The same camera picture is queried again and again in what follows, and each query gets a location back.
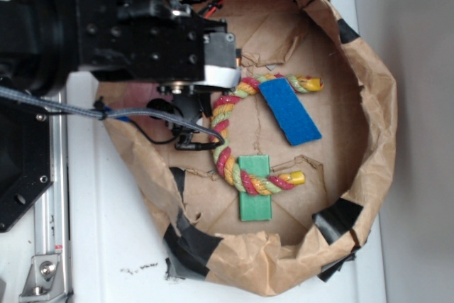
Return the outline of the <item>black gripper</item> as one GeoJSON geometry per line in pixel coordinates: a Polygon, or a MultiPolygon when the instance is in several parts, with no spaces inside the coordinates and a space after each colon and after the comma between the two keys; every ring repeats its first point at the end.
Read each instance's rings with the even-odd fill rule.
{"type": "Polygon", "coordinates": [[[80,71],[101,82],[240,82],[236,38],[180,0],[76,0],[80,71]]]}

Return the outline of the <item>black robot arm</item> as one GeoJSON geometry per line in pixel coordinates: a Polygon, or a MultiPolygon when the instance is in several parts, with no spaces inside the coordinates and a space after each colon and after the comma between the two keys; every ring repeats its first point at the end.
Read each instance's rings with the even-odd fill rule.
{"type": "Polygon", "coordinates": [[[163,89],[230,89],[236,38],[211,19],[225,0],[3,0],[1,76],[38,96],[72,72],[163,89]]]}

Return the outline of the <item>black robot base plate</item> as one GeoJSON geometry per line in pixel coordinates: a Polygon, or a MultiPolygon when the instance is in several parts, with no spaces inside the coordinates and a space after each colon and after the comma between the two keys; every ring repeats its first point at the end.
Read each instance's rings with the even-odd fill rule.
{"type": "Polygon", "coordinates": [[[45,111],[1,100],[1,232],[9,231],[52,184],[45,111]]]}

